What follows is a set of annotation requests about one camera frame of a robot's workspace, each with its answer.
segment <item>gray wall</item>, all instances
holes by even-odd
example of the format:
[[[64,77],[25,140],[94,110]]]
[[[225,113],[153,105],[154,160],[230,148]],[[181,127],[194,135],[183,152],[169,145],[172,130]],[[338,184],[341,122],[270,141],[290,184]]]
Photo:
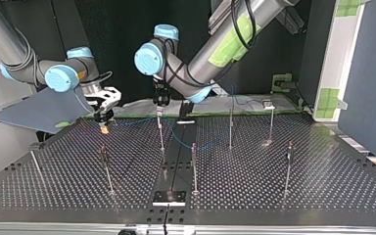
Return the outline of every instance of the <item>gray wall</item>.
[[[339,127],[376,155],[376,0],[365,6]]]
[[[311,105],[316,99],[334,9],[335,0],[314,0],[310,8],[299,86]]]

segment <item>gray fabric sheet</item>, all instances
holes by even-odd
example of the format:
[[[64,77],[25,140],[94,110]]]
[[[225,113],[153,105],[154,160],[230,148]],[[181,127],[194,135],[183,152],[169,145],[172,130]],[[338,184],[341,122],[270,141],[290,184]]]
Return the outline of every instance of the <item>gray fabric sheet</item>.
[[[34,94],[0,112],[0,121],[34,130],[55,134],[60,131],[56,124],[89,114],[93,109],[87,105],[81,89],[57,93],[49,88]]]

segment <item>dark background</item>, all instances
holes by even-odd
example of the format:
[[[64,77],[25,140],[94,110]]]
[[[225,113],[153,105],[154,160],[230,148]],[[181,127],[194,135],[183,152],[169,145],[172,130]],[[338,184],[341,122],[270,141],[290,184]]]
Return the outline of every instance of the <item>dark background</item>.
[[[189,63],[208,40],[208,0],[26,0],[2,2],[11,22],[43,59],[63,60],[66,51],[90,46],[99,71],[113,71],[104,84],[122,93],[121,104],[153,96],[152,78],[133,64],[134,53],[153,36],[156,24],[179,28],[178,56]],[[297,11],[308,23],[311,0]],[[274,74],[300,77],[306,35],[291,35],[273,20],[259,35],[256,47],[237,63],[221,83],[237,94],[267,94]]]

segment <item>cable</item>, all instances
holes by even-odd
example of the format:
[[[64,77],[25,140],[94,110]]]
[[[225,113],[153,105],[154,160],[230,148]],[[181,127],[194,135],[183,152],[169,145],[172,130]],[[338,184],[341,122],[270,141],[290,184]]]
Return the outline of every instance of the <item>cable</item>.
[[[148,117],[148,118],[144,118],[144,119],[140,119],[140,120],[136,120],[136,121],[117,123],[117,126],[126,126],[126,125],[138,124],[138,123],[142,123],[142,122],[145,122],[145,121],[148,121],[148,120],[151,120],[151,119],[155,119],[155,118],[156,117]]]
[[[164,78],[166,79],[165,77],[165,74],[166,74],[166,69],[169,69],[170,72],[172,73],[172,79],[175,77],[176,79],[180,80],[181,82],[187,84],[187,85],[190,85],[190,86],[194,86],[194,87],[209,87],[209,86],[214,86],[216,84],[218,84],[222,79],[225,78],[225,75],[227,74],[227,72],[231,69],[232,67],[232,64],[229,66],[229,67],[226,67],[223,71],[221,71],[215,78],[213,78],[214,80],[214,83],[209,83],[209,84],[205,84],[205,83],[201,83],[199,82],[198,80],[196,80],[192,75],[190,75],[190,72],[188,70],[188,67],[187,67],[187,73],[188,75],[190,76],[190,78],[195,81],[195,82],[198,82],[197,84],[195,83],[191,83],[185,79],[183,79],[182,77],[180,77],[178,75],[178,72],[176,72],[169,64],[169,61],[167,59],[167,50],[166,50],[166,44],[167,42],[170,41],[171,43],[172,40],[171,39],[166,39],[163,43],[163,56],[165,58],[164,60]]]
[[[97,80],[98,82],[102,82],[104,80],[107,80],[109,79],[111,76],[113,75],[113,72],[112,71],[106,71],[104,73],[102,73],[99,77],[99,79]]]
[[[231,20],[233,21],[234,24],[234,29],[236,30],[237,36],[240,39],[240,42],[243,44],[244,47],[246,47],[248,50],[251,50],[255,44],[256,44],[256,35],[257,35],[257,28],[256,28],[256,18],[255,15],[253,14],[253,9],[250,4],[250,0],[245,0],[246,3],[246,8],[249,13],[250,20],[252,22],[252,41],[250,43],[246,42],[244,39],[243,35],[241,34],[240,27],[237,24],[237,14],[236,14],[236,1],[231,0]]]
[[[234,112],[234,87],[231,86],[231,102],[232,102],[232,112]],[[173,127],[171,128],[171,132],[172,132],[172,136],[173,138],[178,141],[182,146],[184,146],[185,148],[188,148],[188,149],[192,149],[191,146],[189,146],[187,143],[184,143],[175,133]],[[219,141],[222,140],[223,137],[226,137],[227,135],[227,131],[224,131],[222,132],[219,136],[217,136],[213,141],[211,141],[210,143],[207,143],[203,146],[197,146],[197,150],[206,150],[208,149],[210,146],[212,146],[213,144],[216,144],[218,143]]]
[[[236,30],[236,33],[237,33],[240,41],[242,42],[242,44],[243,44],[244,47],[246,47],[248,50],[250,50],[250,49],[252,49],[255,46],[256,41],[257,41],[257,38],[256,38],[256,36],[257,36],[257,27],[256,27],[256,18],[255,18],[255,15],[253,14],[253,9],[252,9],[250,0],[245,0],[245,3],[246,3],[247,11],[249,13],[250,20],[252,22],[252,38],[253,38],[253,40],[251,41],[250,44],[246,43],[245,39],[243,38],[243,35],[241,34],[240,28],[239,28],[239,26],[237,24],[237,16],[236,16],[236,13],[235,13],[235,0],[231,0],[231,17],[232,17],[232,20],[233,20],[234,28]],[[178,75],[178,72],[176,72],[170,66],[169,61],[167,59],[167,49],[166,49],[166,44],[168,42],[170,43],[170,47],[171,47],[172,53],[174,52],[174,45],[173,45],[173,42],[172,42],[171,39],[167,38],[165,41],[162,41],[162,43],[163,43],[163,56],[165,58],[165,60],[164,60],[164,79],[166,79],[166,71],[167,71],[167,69],[169,69],[170,72],[172,72],[172,78],[171,79],[173,79],[175,77],[178,80],[180,80],[181,82],[183,82],[183,83],[185,83],[187,85],[190,85],[190,86],[194,86],[194,87],[209,87],[209,86],[214,86],[214,85],[218,84],[220,81],[222,81],[222,79],[225,78],[225,75],[227,74],[227,72],[231,69],[231,67],[234,64],[234,63],[231,63],[229,67],[226,67],[223,71],[221,71],[218,75],[216,75],[213,78],[214,83],[203,83],[203,82],[198,81],[191,74],[191,72],[189,71],[189,67],[187,66],[187,69],[186,69],[187,74],[195,82],[195,83],[192,83],[192,82],[189,82],[189,81],[183,79],[182,77],[180,77]]]
[[[240,103],[240,102],[237,100],[237,96],[235,96],[234,94],[235,94],[234,86],[231,85],[231,96],[233,97],[233,99],[235,99],[237,105],[247,105],[247,104],[249,104],[249,103],[251,103],[251,102],[258,102],[258,103],[261,102],[261,100],[249,100],[249,101],[247,101],[246,103]]]
[[[295,81],[295,85],[296,85],[296,89],[298,90],[298,93],[299,95],[301,96],[301,98],[304,100],[304,102],[306,103],[307,107],[310,109],[310,111],[314,114],[313,112],[313,108],[310,107],[309,103],[307,102],[307,100],[305,99],[304,95],[302,95],[302,92],[301,92],[301,89],[299,89],[299,86],[298,86],[298,82]]]
[[[181,144],[182,146],[184,146],[185,148],[187,149],[192,149],[192,146],[189,146],[187,143],[183,142],[175,133],[175,130],[173,129],[173,127],[170,129],[170,131],[172,132],[172,136],[173,138],[179,142],[179,144]],[[219,141],[221,141],[223,139],[223,137],[225,137],[227,135],[226,133],[227,131],[224,131],[223,133],[221,133],[219,136],[217,136],[213,141],[211,141],[210,143],[207,143],[203,146],[197,146],[197,150],[206,150],[208,149],[210,146],[212,146],[213,144],[216,144],[218,143]]]
[[[94,113],[94,111],[90,111],[89,109],[87,109],[87,107],[81,102],[80,98],[78,98],[78,96],[77,96],[77,93],[75,93],[75,89],[77,89],[77,87],[75,87],[74,90],[73,90],[74,96],[77,99],[78,103],[80,103],[81,107],[84,108],[84,110],[86,110],[89,114]]]
[[[18,30],[17,28],[16,28],[16,30],[17,30],[17,33],[23,39],[23,42],[26,46],[25,59],[18,65],[7,65],[2,61],[1,61],[1,64],[5,67],[5,69],[7,69],[7,71],[21,71],[21,70],[25,69],[29,65],[29,63],[33,60],[33,66],[32,66],[33,82],[34,82],[35,87],[39,87],[38,78],[36,76],[36,71],[37,71],[37,67],[38,67],[38,59],[36,57],[35,51],[31,48],[31,46],[30,46],[28,40],[26,39],[26,37],[24,36],[24,34],[20,30]]]

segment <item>black cable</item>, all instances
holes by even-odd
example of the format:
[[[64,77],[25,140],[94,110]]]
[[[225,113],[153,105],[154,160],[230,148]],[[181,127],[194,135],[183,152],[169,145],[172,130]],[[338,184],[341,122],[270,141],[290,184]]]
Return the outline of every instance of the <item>black cable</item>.
[[[200,84],[191,83],[191,82],[189,82],[189,81],[184,80],[182,77],[180,77],[180,76],[178,75],[178,73],[177,73],[175,70],[173,70],[173,68],[169,65],[169,62],[168,62],[168,60],[167,60],[167,50],[166,50],[166,44],[167,44],[168,41],[172,42],[171,39],[166,39],[166,40],[164,41],[164,44],[163,44],[163,56],[164,56],[164,58],[165,58],[165,60],[164,60],[164,74],[165,74],[166,70],[169,69],[170,72],[172,72],[172,76],[174,76],[176,79],[180,80],[181,82],[183,82],[183,83],[185,83],[185,84],[187,84],[187,85],[194,86],[194,87],[209,87],[209,86],[214,86],[214,85],[216,85],[218,82],[220,82],[222,79],[225,78],[225,75],[226,75],[227,72],[231,69],[231,67],[232,67],[232,65],[233,65],[233,64],[231,64],[229,67],[227,67],[227,68],[224,69],[222,72],[220,72],[220,73],[214,78],[214,80],[216,80],[216,82],[214,82],[214,83],[205,84],[205,83],[201,83],[201,82],[199,82],[198,80],[197,80],[197,82],[199,82]]]
[[[237,24],[237,16],[235,14],[235,0],[231,1],[231,17],[232,17],[232,20],[233,20],[234,28],[235,28],[235,30],[237,32],[237,35],[238,35],[240,41],[242,42],[243,46],[245,46],[248,50],[250,50],[250,49],[252,49],[255,46],[256,41],[257,41],[257,38],[256,38],[257,27],[256,27],[255,15],[253,14],[253,9],[252,9],[252,6],[250,4],[250,0],[245,0],[245,3],[246,3],[247,11],[249,13],[250,20],[252,22],[252,39],[253,40],[251,41],[250,44],[246,43],[246,41],[244,40],[243,35],[241,34],[241,31],[240,31],[240,28],[239,28],[239,26]],[[189,71],[189,67],[187,66],[187,74],[191,78],[191,80],[193,80],[195,82],[195,83],[192,83],[192,82],[186,81],[182,77],[180,77],[178,75],[179,70],[175,71],[169,65],[169,61],[167,60],[167,48],[166,48],[166,44],[170,43],[171,51],[172,51],[172,53],[174,53],[174,44],[173,44],[173,41],[171,39],[169,39],[169,38],[167,38],[166,40],[161,40],[161,39],[159,39],[159,40],[163,43],[164,79],[165,79],[165,81],[166,81],[166,71],[167,71],[167,69],[169,69],[170,72],[172,72],[172,79],[177,78],[178,80],[180,80],[181,82],[183,82],[183,83],[185,83],[187,85],[194,86],[194,87],[209,87],[209,86],[214,86],[214,85],[218,84],[220,81],[222,81],[225,78],[225,75],[227,74],[227,72],[231,69],[231,67],[234,64],[234,63],[231,63],[229,67],[226,67],[218,75],[216,75],[213,78],[214,83],[203,83],[203,82],[198,81],[191,74],[191,72]]]
[[[304,95],[302,95],[301,89],[299,89],[299,85],[298,85],[298,82],[297,82],[297,81],[295,81],[295,85],[296,85],[296,89],[298,90],[299,95],[300,95],[301,98],[304,100],[304,102],[307,104],[307,107],[310,109],[310,111],[314,114],[313,109],[310,107],[310,105],[309,105],[309,103],[307,102],[307,100],[305,99]]]
[[[243,35],[241,34],[240,27],[237,24],[237,14],[236,14],[235,3],[236,3],[235,0],[231,0],[231,20],[233,21],[234,29],[236,30],[237,36],[239,37],[241,43],[243,44],[244,47],[250,50],[255,46],[256,41],[257,41],[256,40],[256,35],[257,35],[256,18],[255,18],[255,15],[253,14],[253,9],[250,4],[250,0],[245,0],[246,8],[249,13],[250,20],[252,22],[252,39],[253,39],[250,43],[247,43]]]

